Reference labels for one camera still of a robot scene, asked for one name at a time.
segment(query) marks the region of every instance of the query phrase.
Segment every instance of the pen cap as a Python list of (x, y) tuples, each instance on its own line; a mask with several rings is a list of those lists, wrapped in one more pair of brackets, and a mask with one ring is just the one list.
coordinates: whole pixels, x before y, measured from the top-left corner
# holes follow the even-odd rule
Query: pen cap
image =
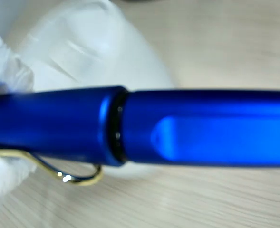
[(120, 165), (108, 118), (121, 87), (0, 96), (0, 148), (94, 164)]
[(280, 92), (136, 92), (121, 139), (139, 163), (280, 166)]

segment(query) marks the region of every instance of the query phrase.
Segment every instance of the white glove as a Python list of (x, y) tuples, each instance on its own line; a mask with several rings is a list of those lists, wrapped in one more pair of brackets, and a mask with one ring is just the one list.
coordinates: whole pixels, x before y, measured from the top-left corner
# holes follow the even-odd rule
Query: white glove
[[(33, 81), (32, 71), (0, 38), (0, 94), (32, 91)], [(24, 159), (0, 157), (0, 198), (20, 185), (35, 168)]]

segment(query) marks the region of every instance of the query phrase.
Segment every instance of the blue pen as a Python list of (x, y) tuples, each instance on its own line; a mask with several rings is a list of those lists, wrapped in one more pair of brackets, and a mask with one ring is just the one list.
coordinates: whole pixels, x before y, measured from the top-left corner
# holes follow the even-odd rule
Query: blue pen
[(110, 166), (280, 167), (280, 92), (105, 87), (4, 95), (0, 149)]

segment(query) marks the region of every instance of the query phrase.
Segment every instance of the white fabric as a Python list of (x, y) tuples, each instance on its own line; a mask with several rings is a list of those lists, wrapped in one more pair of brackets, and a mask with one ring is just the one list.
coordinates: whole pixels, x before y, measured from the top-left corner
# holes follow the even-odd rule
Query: white fabric
[[(0, 94), (32, 91), (33, 80), (32, 71), (0, 38)], [(20, 185), (35, 168), (24, 159), (0, 157), (0, 198)]]

